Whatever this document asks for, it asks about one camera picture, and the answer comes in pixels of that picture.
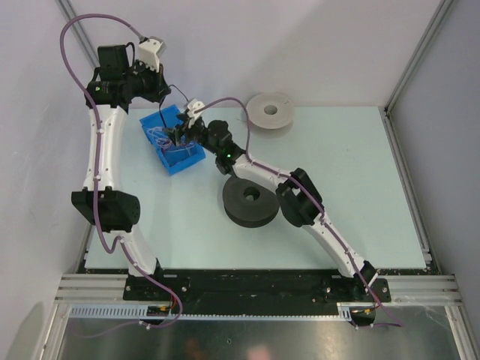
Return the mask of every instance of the black round plate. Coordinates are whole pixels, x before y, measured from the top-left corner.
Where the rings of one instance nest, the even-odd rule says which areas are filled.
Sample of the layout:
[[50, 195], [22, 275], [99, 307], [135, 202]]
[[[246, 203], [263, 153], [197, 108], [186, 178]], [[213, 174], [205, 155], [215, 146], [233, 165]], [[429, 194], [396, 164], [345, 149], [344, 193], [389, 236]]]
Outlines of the black round plate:
[[231, 177], [223, 186], [223, 206], [228, 217], [241, 227], [263, 227], [277, 216], [277, 196], [250, 180]]

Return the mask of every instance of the white table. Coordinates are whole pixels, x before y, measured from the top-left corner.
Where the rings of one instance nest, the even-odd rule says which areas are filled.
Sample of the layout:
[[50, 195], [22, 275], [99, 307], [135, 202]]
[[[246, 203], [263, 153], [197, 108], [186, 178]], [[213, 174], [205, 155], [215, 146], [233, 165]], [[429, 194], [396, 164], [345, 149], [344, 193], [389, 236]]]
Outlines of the white table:
[[[140, 127], [153, 109], [132, 109], [124, 129], [121, 176], [124, 191], [139, 197], [139, 226], [165, 268], [330, 269], [335, 264], [304, 230], [279, 212], [267, 226], [245, 229], [225, 214], [226, 176], [207, 154], [172, 177]], [[238, 108], [204, 112], [205, 122], [229, 122], [243, 146], [246, 124]], [[381, 268], [424, 268], [419, 240], [376, 107], [299, 107], [291, 130], [275, 138], [254, 133], [256, 158], [286, 170], [307, 171], [343, 237]], [[126, 269], [120, 247], [109, 255], [98, 235], [86, 268]]]

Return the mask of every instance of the wall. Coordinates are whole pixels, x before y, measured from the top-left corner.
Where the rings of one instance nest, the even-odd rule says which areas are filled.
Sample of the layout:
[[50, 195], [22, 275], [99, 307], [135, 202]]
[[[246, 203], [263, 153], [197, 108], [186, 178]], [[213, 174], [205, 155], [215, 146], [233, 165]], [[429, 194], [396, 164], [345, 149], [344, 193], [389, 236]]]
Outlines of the wall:
[[[23, 360], [34, 352], [86, 229], [70, 192], [83, 183], [89, 120], [60, 57], [65, 20], [57, 4], [0, 7], [0, 359]], [[74, 37], [67, 42], [73, 68], [89, 79]]]
[[432, 246], [480, 339], [480, 2], [459, 1], [393, 111]]
[[[440, 0], [72, 3], [163, 38], [167, 81], [205, 102], [283, 92], [300, 105], [385, 105]], [[84, 26], [95, 47], [134, 40], [104, 20]]]

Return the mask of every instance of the blue box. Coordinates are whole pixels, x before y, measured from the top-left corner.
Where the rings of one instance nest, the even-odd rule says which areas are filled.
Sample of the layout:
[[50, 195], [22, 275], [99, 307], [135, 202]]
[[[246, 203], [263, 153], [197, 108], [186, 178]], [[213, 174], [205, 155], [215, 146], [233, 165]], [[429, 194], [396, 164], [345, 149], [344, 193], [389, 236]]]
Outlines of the blue box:
[[[177, 118], [177, 114], [180, 113], [177, 106], [172, 105], [161, 111], [168, 128], [173, 128], [175, 125], [180, 125], [182, 123], [182, 121]], [[145, 118], [141, 118], [140, 124], [142, 124], [143, 132], [145, 132], [148, 141], [155, 147], [155, 152], [157, 152], [160, 161], [170, 175], [176, 174], [183, 169], [187, 169], [202, 159], [205, 159], [203, 147], [197, 143], [191, 147], [171, 145], [168, 149], [161, 148], [155, 140], [152, 132], [149, 132], [151, 129], [162, 128], [164, 126], [158, 112], [146, 116]], [[158, 132], [163, 134], [166, 138], [168, 137], [163, 131]]]

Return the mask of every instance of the center hole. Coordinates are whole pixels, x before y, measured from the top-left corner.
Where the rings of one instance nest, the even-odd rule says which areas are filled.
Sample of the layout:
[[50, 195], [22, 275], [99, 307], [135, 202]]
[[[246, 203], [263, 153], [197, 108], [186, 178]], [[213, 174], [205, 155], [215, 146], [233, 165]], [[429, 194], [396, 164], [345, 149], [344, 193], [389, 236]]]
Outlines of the center hole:
[[247, 187], [243, 192], [243, 196], [248, 201], [255, 201], [260, 197], [260, 192], [255, 187]]
[[267, 115], [275, 115], [278, 111], [278, 108], [275, 105], [267, 105], [263, 108], [265, 114]]

